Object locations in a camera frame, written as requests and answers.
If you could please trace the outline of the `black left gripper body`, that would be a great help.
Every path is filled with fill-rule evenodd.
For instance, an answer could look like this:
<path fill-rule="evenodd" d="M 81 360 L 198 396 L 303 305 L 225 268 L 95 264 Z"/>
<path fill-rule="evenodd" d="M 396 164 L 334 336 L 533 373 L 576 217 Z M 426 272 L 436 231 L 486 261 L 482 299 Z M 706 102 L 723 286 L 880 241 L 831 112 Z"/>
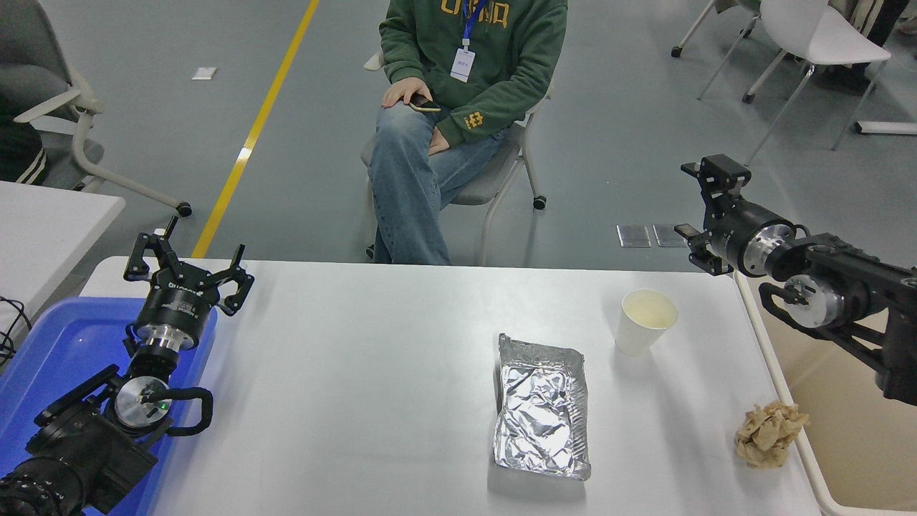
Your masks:
<path fill-rule="evenodd" d="M 150 278 L 150 291 L 135 320 L 135 336 L 150 337 L 154 327 L 169 326 L 190 338 L 202 336 L 219 291 L 191 290 L 167 279 Z"/>

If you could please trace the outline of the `person's right hand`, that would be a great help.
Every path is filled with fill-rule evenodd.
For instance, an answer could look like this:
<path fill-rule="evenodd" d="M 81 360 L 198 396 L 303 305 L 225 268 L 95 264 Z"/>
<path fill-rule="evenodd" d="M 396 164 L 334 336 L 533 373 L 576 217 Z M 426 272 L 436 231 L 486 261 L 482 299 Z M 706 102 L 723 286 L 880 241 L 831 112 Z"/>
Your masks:
<path fill-rule="evenodd" d="M 423 97 L 426 99 L 426 102 L 432 102 L 433 97 L 427 86 L 427 84 L 417 77 L 407 77 L 390 85 L 390 87 L 384 92 L 383 97 L 381 98 L 381 107 L 391 108 L 397 104 L 397 102 L 402 102 L 404 105 L 408 105 L 412 98 Z"/>

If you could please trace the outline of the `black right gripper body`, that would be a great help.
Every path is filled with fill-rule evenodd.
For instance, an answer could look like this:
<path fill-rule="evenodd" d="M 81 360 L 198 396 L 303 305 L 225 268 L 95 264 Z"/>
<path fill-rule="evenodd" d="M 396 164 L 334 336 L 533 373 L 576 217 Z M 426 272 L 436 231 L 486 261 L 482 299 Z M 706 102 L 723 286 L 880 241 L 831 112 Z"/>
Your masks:
<path fill-rule="evenodd" d="M 771 225 L 771 212 L 744 199 L 718 199 L 716 205 L 721 212 L 716 220 L 716 251 L 730 267 L 750 277 L 762 277 L 746 264 L 744 254 L 754 236 Z"/>

